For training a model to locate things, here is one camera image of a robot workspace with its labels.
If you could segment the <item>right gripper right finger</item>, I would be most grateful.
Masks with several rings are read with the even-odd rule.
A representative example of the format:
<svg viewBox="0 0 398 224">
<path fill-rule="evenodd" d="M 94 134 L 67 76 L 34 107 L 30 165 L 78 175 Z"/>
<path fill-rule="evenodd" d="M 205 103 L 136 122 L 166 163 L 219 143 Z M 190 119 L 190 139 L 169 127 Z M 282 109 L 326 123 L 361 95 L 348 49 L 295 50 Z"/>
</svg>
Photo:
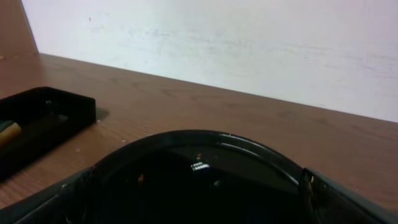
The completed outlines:
<svg viewBox="0 0 398 224">
<path fill-rule="evenodd" d="M 397 224 L 396 213 L 315 170 L 302 171 L 299 192 L 312 223 Z"/>
</svg>

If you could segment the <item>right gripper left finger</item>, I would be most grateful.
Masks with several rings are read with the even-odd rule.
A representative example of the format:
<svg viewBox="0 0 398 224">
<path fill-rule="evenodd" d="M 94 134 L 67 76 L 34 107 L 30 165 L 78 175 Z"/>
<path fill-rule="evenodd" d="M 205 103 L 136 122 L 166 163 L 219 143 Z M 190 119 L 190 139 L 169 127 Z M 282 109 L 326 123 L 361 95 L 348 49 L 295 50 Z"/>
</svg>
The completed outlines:
<svg viewBox="0 0 398 224">
<path fill-rule="evenodd" d="M 84 169 L 19 202 L 1 209 L 1 224 L 89 223 L 92 190 L 99 177 L 94 168 Z"/>
</svg>

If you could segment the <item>yellow green sponge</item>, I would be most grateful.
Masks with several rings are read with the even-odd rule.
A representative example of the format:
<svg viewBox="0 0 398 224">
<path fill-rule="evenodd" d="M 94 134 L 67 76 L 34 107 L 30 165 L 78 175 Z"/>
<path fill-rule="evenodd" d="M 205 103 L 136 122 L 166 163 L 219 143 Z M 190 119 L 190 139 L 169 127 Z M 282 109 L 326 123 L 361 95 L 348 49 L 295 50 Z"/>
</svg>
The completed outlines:
<svg viewBox="0 0 398 224">
<path fill-rule="evenodd" d="M 0 145 L 3 146 L 9 141 L 14 139 L 16 136 L 20 135 L 22 128 L 14 121 L 7 120 L 1 121 L 1 142 Z"/>
</svg>

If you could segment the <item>black rectangular tray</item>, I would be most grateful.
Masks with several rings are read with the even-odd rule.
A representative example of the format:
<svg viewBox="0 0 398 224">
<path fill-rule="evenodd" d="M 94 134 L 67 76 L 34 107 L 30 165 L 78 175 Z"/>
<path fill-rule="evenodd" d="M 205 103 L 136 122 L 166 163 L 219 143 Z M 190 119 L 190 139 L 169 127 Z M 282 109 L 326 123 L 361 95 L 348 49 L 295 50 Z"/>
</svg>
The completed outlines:
<svg viewBox="0 0 398 224">
<path fill-rule="evenodd" d="M 22 132 L 1 146 L 1 181 L 42 157 L 96 121 L 96 101 L 47 86 L 1 100 L 1 121 Z"/>
</svg>

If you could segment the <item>black round tray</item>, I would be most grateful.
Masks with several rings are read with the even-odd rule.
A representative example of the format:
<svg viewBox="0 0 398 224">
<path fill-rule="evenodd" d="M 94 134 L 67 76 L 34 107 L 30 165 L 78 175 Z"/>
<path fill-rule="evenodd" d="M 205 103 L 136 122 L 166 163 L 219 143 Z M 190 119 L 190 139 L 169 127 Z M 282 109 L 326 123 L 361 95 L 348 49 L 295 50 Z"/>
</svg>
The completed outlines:
<svg viewBox="0 0 398 224">
<path fill-rule="evenodd" d="M 112 152 L 74 184 L 67 223 L 309 223 L 302 169 L 217 131 L 149 136 Z"/>
</svg>

